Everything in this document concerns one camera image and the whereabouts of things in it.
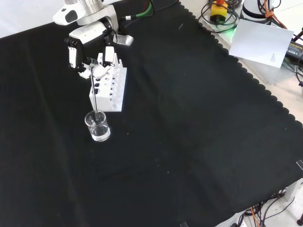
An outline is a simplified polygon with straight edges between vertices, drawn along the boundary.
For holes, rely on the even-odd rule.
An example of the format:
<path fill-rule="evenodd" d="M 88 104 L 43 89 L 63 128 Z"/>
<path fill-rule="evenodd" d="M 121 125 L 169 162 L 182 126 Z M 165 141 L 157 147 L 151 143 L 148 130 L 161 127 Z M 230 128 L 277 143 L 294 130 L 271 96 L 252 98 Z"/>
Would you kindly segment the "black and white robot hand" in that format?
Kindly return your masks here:
<path fill-rule="evenodd" d="M 65 39 L 69 51 L 69 66 L 88 79 L 90 67 L 97 61 L 85 55 L 85 48 L 104 40 L 112 31 L 118 30 L 118 19 L 113 5 L 101 0 L 66 0 L 53 16 L 53 21 L 61 26 L 76 22 L 80 27 L 69 33 Z"/>

